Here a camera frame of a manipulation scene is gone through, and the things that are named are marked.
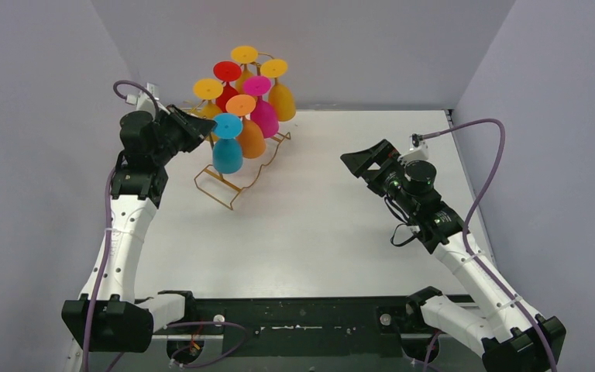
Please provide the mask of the blue plastic wine glass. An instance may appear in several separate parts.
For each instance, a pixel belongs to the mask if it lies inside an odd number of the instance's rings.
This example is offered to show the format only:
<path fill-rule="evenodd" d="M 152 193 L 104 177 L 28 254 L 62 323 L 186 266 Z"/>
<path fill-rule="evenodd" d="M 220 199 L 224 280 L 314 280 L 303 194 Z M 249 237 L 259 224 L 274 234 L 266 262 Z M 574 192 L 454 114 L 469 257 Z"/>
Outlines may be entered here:
<path fill-rule="evenodd" d="M 242 147 L 237 136 L 242 132 L 242 120 L 233 114 L 222 113 L 214 117 L 213 130 L 218 140 L 212 151 L 213 166 L 219 173 L 234 174 L 242 167 Z"/>

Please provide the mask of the orange plastic wine glass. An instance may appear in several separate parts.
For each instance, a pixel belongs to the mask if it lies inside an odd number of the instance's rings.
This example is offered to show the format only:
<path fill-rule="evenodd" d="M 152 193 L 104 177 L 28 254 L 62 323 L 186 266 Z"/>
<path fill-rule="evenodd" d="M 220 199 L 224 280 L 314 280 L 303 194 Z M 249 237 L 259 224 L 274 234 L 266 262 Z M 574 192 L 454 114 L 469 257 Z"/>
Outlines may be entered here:
<path fill-rule="evenodd" d="M 251 119 L 256 108 L 256 99 L 251 95 L 239 94 L 231 97 L 225 104 L 227 113 L 237 116 L 242 121 L 242 132 L 236 137 L 242 147 L 242 156 L 256 159 L 266 150 L 266 142 L 260 127 Z"/>

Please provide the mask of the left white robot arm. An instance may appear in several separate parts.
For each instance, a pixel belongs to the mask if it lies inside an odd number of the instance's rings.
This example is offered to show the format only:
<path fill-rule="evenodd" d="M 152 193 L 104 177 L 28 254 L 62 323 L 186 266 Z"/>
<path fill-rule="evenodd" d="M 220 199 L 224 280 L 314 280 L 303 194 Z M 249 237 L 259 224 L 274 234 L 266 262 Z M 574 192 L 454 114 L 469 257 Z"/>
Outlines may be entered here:
<path fill-rule="evenodd" d="M 188 291 L 135 295 L 136 272 L 148 229 L 169 179 L 166 165 L 196 150 L 216 123 L 169 105 L 154 115 L 134 111 L 119 123 L 122 150 L 105 190 L 106 226 L 95 266 L 79 298 L 61 318 L 84 353 L 141 353 L 155 332 L 170 325 L 193 332 L 198 311 Z"/>

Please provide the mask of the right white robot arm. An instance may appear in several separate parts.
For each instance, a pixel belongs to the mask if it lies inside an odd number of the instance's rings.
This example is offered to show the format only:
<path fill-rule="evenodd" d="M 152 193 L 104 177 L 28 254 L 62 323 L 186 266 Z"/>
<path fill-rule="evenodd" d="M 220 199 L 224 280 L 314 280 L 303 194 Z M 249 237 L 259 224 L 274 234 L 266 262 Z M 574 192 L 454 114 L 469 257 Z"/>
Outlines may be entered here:
<path fill-rule="evenodd" d="M 442 331 L 478 355 L 487 371 L 553 371 L 566 328 L 544 317 L 512 288 L 460 216 L 435 190 L 437 170 L 415 147 L 407 156 L 383 139 L 340 157 L 416 240 L 464 287 L 481 315 L 429 287 L 408 297 L 405 320 L 415 332 Z"/>

